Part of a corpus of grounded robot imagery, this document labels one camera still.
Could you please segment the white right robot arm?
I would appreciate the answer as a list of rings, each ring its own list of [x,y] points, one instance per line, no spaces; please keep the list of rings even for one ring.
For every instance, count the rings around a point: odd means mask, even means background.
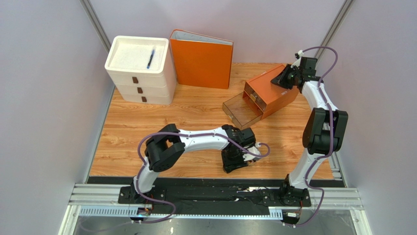
[[[296,58],[271,81],[282,88],[298,88],[311,108],[302,136],[303,154],[279,189],[278,198],[286,206],[298,205],[307,197],[309,182],[320,164],[340,150],[348,121],[347,112],[331,102],[322,78],[316,75],[317,59]]]

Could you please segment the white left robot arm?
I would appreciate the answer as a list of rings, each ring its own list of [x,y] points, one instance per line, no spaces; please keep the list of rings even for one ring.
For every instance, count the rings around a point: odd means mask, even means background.
[[[152,199],[148,193],[159,174],[173,167],[185,153],[201,150],[219,150],[223,170],[230,173],[248,166],[264,156],[251,128],[239,129],[232,125],[203,131],[178,129],[168,124],[160,131],[145,136],[138,144],[138,156],[142,166],[132,183],[120,189],[118,203],[142,204],[151,201],[172,205],[162,199]]]

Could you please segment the orange drawer cabinet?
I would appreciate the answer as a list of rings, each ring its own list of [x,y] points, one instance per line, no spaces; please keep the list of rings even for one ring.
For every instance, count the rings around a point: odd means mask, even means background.
[[[286,89],[272,83],[286,67],[281,63],[245,82],[243,100],[258,120],[265,119],[295,100],[297,88]]]

